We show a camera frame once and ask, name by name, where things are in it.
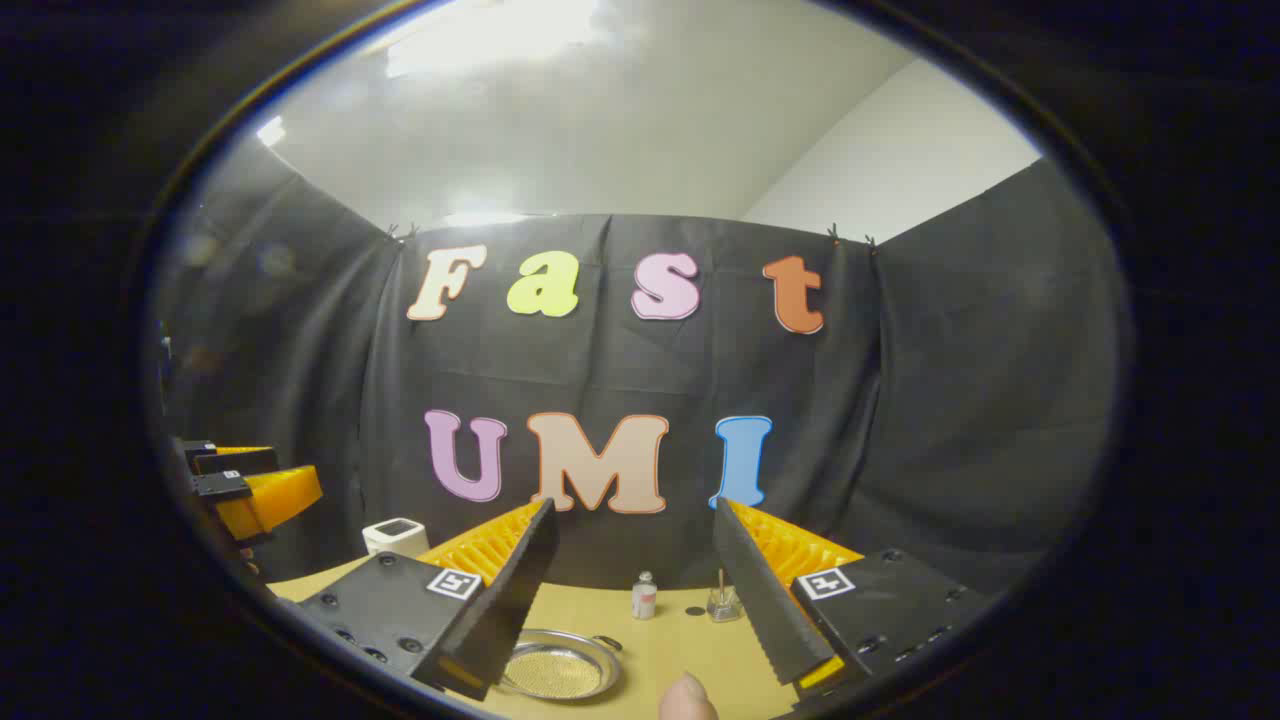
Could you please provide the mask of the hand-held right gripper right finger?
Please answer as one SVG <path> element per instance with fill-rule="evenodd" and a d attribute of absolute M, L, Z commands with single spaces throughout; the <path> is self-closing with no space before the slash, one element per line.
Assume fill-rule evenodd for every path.
<path fill-rule="evenodd" d="M 796 692 L 796 716 L 867 702 L 991 605 L 901 550 L 859 553 L 727 498 L 713 543 L 773 674 Z"/>

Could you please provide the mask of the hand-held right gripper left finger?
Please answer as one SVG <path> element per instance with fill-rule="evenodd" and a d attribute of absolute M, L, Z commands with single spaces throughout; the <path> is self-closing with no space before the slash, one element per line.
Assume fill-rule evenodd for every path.
<path fill-rule="evenodd" d="M 417 557 L 375 553 L 285 606 L 376 669 L 480 701 L 503 678 L 558 543 L 554 502 L 534 501 Z"/>

